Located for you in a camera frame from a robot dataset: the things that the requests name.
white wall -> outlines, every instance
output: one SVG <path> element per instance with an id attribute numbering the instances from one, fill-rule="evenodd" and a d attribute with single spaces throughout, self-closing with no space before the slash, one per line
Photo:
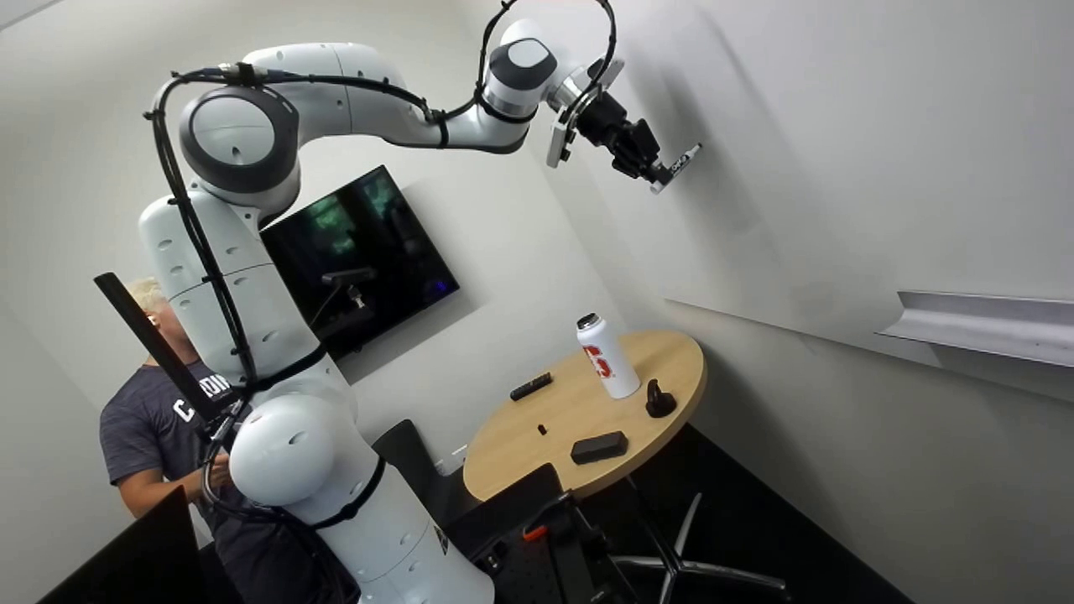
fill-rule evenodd
<path id="1" fill-rule="evenodd" d="M 40 401 L 26 420 L 0 426 L 0 444 L 13 447 L 4 461 L 17 463 L 4 466 L 4 477 L 13 477 L 5 486 L 23 489 L 4 496 L 4 523 L 19 523 L 4 530 L 0 551 L 13 559 L 4 563 L 4 589 L 48 585 L 50 563 L 82 559 L 129 523 L 125 509 L 102 518 L 114 492 L 97 463 L 95 420 L 140 363 L 140 349 L 89 278 L 151 270 L 134 223 L 163 183 L 140 111 L 170 71 L 291 42 L 374 45 L 440 106 L 454 106 L 473 89 L 475 37 L 450 4 L 426 0 L 68 0 L 0 30 L 0 351 L 10 355 L 4 370 L 26 378 L 17 383 L 13 404 Z M 351 377 L 377 370 L 351 386 L 370 438 L 414 416 L 450 469 L 509 386 L 575 349 L 581 312 L 613 316 L 595 265 L 534 172 L 534 151 L 488 158 L 330 140 L 304 147 L 301 162 L 301 197 L 389 165 L 462 283 L 462 294 L 344 363 Z M 19 461 L 45 455 L 45 441 L 68 449 L 50 449 L 30 477 Z M 76 477 L 76 486 L 50 486 L 68 477 Z M 64 496 L 26 506 L 45 489 Z"/>
<path id="2" fill-rule="evenodd" d="M 30 334 L 0 304 L 0 600 L 36 600 L 97 548 L 125 515 L 107 486 L 89 406 Z"/>
<path id="3" fill-rule="evenodd" d="M 600 56 L 597 4 L 519 15 Z M 613 95 L 707 151 L 658 197 L 585 147 L 547 183 L 623 321 L 707 347 L 698 426 L 914 600 L 1074 595 L 1071 372 L 871 337 L 898 290 L 1074 299 L 1071 4 L 619 15 Z"/>

dark t-shirt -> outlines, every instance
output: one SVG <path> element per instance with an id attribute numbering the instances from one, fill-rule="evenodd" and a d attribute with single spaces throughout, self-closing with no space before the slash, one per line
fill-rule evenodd
<path id="1" fill-rule="evenodd" d="M 201 388 L 212 395 L 226 383 L 201 363 L 192 367 Z M 159 367 L 140 367 L 102 414 L 102 449 L 107 480 L 120 485 L 140 469 L 161 469 L 169 480 L 201 466 L 201 438 L 195 410 Z M 360 592 L 336 563 L 321 542 L 295 523 L 266 523 L 199 506 L 216 533 L 216 551 L 243 595 L 252 604 L 343 604 Z"/>

floor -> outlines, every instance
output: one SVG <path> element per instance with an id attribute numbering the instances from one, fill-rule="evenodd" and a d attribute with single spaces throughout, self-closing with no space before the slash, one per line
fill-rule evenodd
<path id="1" fill-rule="evenodd" d="M 727 581 L 680 577 L 673 585 L 678 604 L 902 604 L 906 596 L 856 559 L 845 548 L 828 542 L 800 509 L 777 499 L 766 485 L 743 469 L 698 430 L 685 430 L 658 461 L 634 477 L 634 499 L 658 533 L 673 533 L 692 496 L 701 489 L 694 530 L 685 557 L 726 566 L 744 566 L 787 581 L 787 596 Z M 621 553 L 652 553 L 638 518 L 626 506 L 631 486 L 613 486 L 588 499 L 588 518 L 607 533 Z M 626 574 L 643 600 L 658 600 L 661 574 Z"/>

white robotic arm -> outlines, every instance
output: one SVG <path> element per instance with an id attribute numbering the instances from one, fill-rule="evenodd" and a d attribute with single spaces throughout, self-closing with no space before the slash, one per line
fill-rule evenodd
<path id="1" fill-rule="evenodd" d="M 429 111 L 374 47 L 297 45 L 173 77 L 146 115 L 170 197 L 140 215 L 140 236 L 195 349 L 243 393 L 218 426 L 220 441 L 237 430 L 231 480 L 254 506 L 315 526 L 362 585 L 362 600 L 481 604 L 493 600 L 493 585 L 360 438 L 350 388 L 287 299 L 259 230 L 295 200 L 297 147 L 312 138 L 377 133 L 405 147 L 509 153 L 539 105 L 562 119 L 551 165 L 577 129 L 613 153 L 619 172 L 667 186 L 678 168 L 658 162 L 648 124 L 631 124 L 597 84 L 607 63 L 611 55 L 589 74 L 568 74 L 534 28 L 515 24 L 473 100 Z M 180 120 L 183 158 L 201 178 L 195 186 L 180 186 L 163 129 L 169 95 L 187 80 L 216 84 Z"/>

person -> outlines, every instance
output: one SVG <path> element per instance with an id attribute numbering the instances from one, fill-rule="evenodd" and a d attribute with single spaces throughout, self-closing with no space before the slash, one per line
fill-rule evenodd
<path id="1" fill-rule="evenodd" d="M 226 378 L 216 377 L 177 316 L 161 299 L 159 283 L 134 283 L 134 301 L 161 334 L 170 351 L 192 370 L 199 386 L 216 395 Z M 183 489 L 199 506 L 220 559 L 227 585 L 248 604 L 343 604 L 360 600 L 356 581 L 343 570 L 332 551 L 301 523 L 277 518 L 237 515 L 243 496 L 204 496 L 204 472 L 218 485 L 226 455 L 201 463 L 204 441 L 195 430 L 195 410 L 180 401 L 170 377 L 146 360 L 102 410 L 102 449 L 111 486 L 125 506 L 140 518 L 170 489 Z"/>

